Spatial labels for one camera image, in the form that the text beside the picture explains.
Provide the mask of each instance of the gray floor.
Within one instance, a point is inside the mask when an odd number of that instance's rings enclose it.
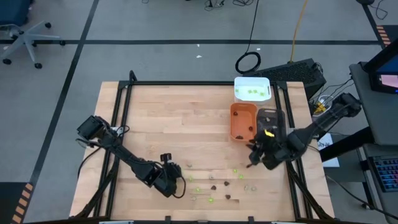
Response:
[[[263,0],[259,3],[253,39],[291,40],[304,0]],[[46,34],[78,40],[93,0],[36,0],[31,22],[53,24]],[[386,1],[384,9],[398,8]],[[255,5],[238,7],[226,1],[221,9],[205,11],[204,0],[99,0],[88,40],[247,39]],[[394,19],[393,12],[389,17]],[[383,24],[375,18],[377,24]],[[298,40],[376,40],[362,7],[354,0],[309,0]],[[0,52],[5,45],[0,45]],[[76,187],[83,149],[74,141],[77,126],[94,112],[101,82],[123,80],[134,70],[140,80],[233,80],[235,61],[247,45],[85,45],[63,106],[47,158],[25,222],[67,218]],[[39,45],[37,70],[26,52],[0,63],[0,181],[29,181],[49,127],[76,45]],[[262,57],[261,68],[286,63],[290,45],[252,45]],[[313,58],[325,71],[327,85],[345,82],[348,66],[366,61],[381,50],[377,45],[298,45],[294,60]],[[243,61],[241,69],[253,66]],[[356,94],[354,87],[346,91]],[[351,134],[364,126],[363,114],[346,119],[334,131]],[[361,186],[348,184],[364,196]],[[329,184],[335,213],[342,220],[384,222],[363,210],[335,185]]]

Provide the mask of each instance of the wooden table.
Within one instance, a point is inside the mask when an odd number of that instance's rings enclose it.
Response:
[[[303,84],[287,84],[295,125],[306,127],[311,123],[311,117]],[[95,114],[108,121],[111,121],[117,86],[117,82],[104,82],[99,93]],[[281,90],[279,95],[285,111]],[[172,153],[173,160],[182,167],[187,192],[181,199],[165,198],[155,188],[150,189],[137,180],[131,169],[121,162],[111,218],[164,220],[170,215],[172,220],[247,221],[249,216],[253,216],[255,221],[293,221],[285,164],[274,170],[267,170],[262,164],[247,169],[250,150],[230,139],[229,106],[233,101],[233,86],[134,85],[127,117],[127,125],[131,129],[125,135],[124,146],[136,156],[153,161],[159,161],[162,153]],[[265,108],[275,109],[275,100],[267,101]],[[85,156],[92,151],[88,148]],[[104,150],[83,166],[70,215],[77,214],[96,191],[103,156]],[[309,191],[333,216],[319,153],[308,148],[302,160]],[[177,195],[180,195],[182,181],[177,184]],[[297,193],[304,217],[302,194],[299,189]],[[213,203],[208,201],[210,197],[214,198]],[[107,198],[106,192],[102,215]]]

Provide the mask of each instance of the chair wheel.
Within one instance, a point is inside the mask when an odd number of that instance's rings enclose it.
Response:
[[[2,62],[5,63],[6,65],[11,64],[11,60],[9,60],[9,59],[3,59]]]
[[[35,63],[35,68],[41,69],[43,66],[41,63]]]

